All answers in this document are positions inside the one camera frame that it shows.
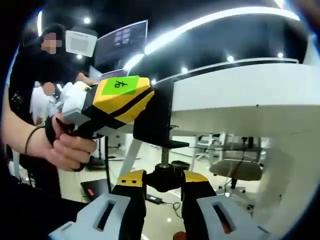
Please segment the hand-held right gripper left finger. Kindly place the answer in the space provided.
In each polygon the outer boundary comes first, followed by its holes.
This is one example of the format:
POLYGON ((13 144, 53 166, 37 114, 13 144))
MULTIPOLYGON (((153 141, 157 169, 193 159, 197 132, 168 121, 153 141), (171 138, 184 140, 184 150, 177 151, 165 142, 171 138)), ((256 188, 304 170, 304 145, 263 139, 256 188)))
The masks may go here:
POLYGON ((103 193, 69 221, 51 232, 51 240, 140 240, 146 217, 145 170, 120 177, 111 193, 103 193))

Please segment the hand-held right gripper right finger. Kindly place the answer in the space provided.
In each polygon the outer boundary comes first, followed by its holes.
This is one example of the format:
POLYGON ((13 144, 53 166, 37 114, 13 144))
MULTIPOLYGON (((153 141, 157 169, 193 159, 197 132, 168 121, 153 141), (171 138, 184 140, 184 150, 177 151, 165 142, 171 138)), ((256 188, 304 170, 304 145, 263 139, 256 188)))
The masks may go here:
POLYGON ((187 240, 279 240, 236 203, 217 195, 206 177, 181 174, 182 218, 187 240))

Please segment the person's left hand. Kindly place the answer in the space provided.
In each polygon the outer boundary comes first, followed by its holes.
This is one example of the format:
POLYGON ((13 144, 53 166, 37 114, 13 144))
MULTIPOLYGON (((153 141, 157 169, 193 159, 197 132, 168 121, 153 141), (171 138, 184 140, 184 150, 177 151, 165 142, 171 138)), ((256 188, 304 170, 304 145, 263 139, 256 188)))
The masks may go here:
POLYGON ((97 149, 95 141, 71 135, 67 128, 71 124, 58 113, 45 121, 47 143, 43 157, 62 170, 76 172, 83 169, 90 160, 90 154, 97 149))

